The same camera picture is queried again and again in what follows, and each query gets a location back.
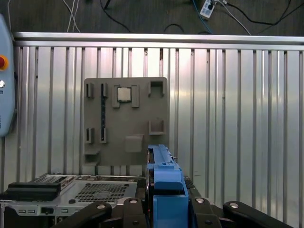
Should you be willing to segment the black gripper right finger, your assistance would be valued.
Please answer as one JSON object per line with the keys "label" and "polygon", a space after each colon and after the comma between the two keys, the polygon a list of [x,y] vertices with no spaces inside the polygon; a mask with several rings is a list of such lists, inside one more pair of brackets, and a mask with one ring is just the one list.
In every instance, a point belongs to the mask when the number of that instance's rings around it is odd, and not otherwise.
{"label": "black gripper right finger", "polygon": [[190,201],[191,228],[289,228],[283,223],[240,201],[228,201],[222,208],[205,198]]}

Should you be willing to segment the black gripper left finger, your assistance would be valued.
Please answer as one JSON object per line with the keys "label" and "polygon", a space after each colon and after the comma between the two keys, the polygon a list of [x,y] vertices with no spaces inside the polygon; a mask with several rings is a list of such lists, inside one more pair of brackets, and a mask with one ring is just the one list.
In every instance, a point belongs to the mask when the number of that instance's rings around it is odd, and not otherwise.
{"label": "black gripper left finger", "polygon": [[144,228],[142,200],[127,198],[122,205],[112,207],[94,202],[56,224],[57,228]]}

